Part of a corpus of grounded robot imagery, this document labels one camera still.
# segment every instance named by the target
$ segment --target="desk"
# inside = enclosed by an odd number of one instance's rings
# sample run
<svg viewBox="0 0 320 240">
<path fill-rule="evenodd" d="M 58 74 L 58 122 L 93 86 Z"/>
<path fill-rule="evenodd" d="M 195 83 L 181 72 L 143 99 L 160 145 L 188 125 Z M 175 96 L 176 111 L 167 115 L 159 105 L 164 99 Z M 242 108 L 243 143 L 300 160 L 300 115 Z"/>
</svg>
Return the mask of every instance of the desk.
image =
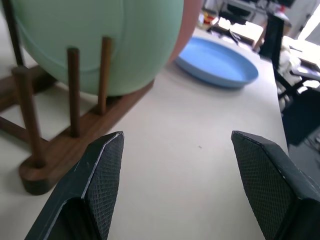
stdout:
<svg viewBox="0 0 320 240">
<path fill-rule="evenodd" d="M 230 137 L 232 130 L 246 131 L 287 151 L 272 65 L 204 31 L 194 35 L 246 55 L 259 78 L 242 90 L 226 90 L 175 64 L 158 74 L 154 88 L 112 129 L 124 131 L 125 143 L 108 240 L 264 239 Z M 85 94 L 81 99 L 82 113 L 96 101 Z M 35 101 L 45 138 L 69 124 L 63 90 L 56 87 Z M 18 108 L 3 115 L 20 121 Z M 22 240 L 49 197 L 23 191 L 17 166 L 28 155 L 24 143 L 0 133 L 1 240 Z"/>
</svg>

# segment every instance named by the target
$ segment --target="green plate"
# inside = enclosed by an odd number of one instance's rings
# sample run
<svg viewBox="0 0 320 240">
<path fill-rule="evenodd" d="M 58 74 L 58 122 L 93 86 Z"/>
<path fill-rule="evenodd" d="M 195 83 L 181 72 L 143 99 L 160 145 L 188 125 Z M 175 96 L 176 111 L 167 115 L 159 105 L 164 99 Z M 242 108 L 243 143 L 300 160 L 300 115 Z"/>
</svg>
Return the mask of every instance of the green plate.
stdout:
<svg viewBox="0 0 320 240">
<path fill-rule="evenodd" d="M 114 39 L 108 95 L 146 86 L 168 61 L 184 0 L 11 0 L 22 43 L 67 84 L 67 48 L 80 50 L 83 92 L 97 94 L 103 36 Z"/>
</svg>

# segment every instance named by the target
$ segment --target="blue plate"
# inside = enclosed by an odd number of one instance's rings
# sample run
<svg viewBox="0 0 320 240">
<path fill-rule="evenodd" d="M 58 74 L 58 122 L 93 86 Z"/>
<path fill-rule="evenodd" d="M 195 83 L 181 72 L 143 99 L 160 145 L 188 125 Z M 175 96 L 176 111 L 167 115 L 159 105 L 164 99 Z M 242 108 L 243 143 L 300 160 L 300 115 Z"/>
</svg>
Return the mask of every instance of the blue plate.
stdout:
<svg viewBox="0 0 320 240">
<path fill-rule="evenodd" d="M 189 41 L 175 62 L 194 77 L 225 88 L 242 88 L 259 76 L 257 68 L 239 53 L 197 37 Z"/>
</svg>

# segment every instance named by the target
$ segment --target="white table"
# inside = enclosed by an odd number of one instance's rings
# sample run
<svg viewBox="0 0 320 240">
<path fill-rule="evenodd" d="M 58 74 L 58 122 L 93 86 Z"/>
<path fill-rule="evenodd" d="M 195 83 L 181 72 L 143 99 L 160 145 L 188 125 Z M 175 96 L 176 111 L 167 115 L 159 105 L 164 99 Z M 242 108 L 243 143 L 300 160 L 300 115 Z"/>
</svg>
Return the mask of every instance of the white table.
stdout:
<svg viewBox="0 0 320 240">
<path fill-rule="evenodd" d="M 225 90 L 175 64 L 158 74 L 154 88 L 112 129 L 124 131 L 125 145 L 108 240 L 264 239 L 230 137 L 232 130 L 250 132 L 287 150 L 272 65 L 203 31 L 195 35 L 245 55 L 259 78 L 242 90 Z M 59 87 L 36 96 L 44 138 L 69 124 L 67 100 Z M 83 95 L 82 112 L 96 100 Z M 22 125 L 17 107 L 1 116 Z M 23 239 L 50 194 L 24 192 L 17 167 L 28 155 L 24 143 L 0 133 L 1 240 Z"/>
</svg>

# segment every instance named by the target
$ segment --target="wooden peg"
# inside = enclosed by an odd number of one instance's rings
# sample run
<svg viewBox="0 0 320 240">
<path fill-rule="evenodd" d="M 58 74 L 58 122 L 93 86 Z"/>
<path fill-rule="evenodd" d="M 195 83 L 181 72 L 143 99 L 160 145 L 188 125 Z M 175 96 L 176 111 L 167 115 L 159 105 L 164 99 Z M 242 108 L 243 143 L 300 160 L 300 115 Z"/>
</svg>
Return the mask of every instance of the wooden peg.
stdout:
<svg viewBox="0 0 320 240">
<path fill-rule="evenodd" d="M 111 55 L 112 39 L 109 37 L 103 37 L 101 46 L 100 77 L 97 106 L 97 113 L 99 115 L 104 115 L 106 113 Z"/>
<path fill-rule="evenodd" d="M 14 17 L 14 10 L 12 7 L 11 0 L 2 0 L 3 10 L 5 19 L 8 25 L 10 37 L 11 37 L 11 43 L 15 55 L 15 61 L 18 66 L 24 66 L 24 60 L 21 53 L 21 48 L 19 45 L 19 37 L 18 37 L 18 31 L 16 26 L 16 21 Z"/>
<path fill-rule="evenodd" d="M 46 161 L 36 117 L 32 83 L 29 79 L 28 71 L 27 67 L 18 66 L 12 70 L 12 75 L 25 129 L 32 150 L 32 162 L 36 168 L 42 168 L 46 165 Z"/>
<path fill-rule="evenodd" d="M 68 83 L 70 106 L 70 134 L 73 138 L 80 136 L 80 80 L 79 49 L 71 47 L 67 50 Z"/>
</svg>

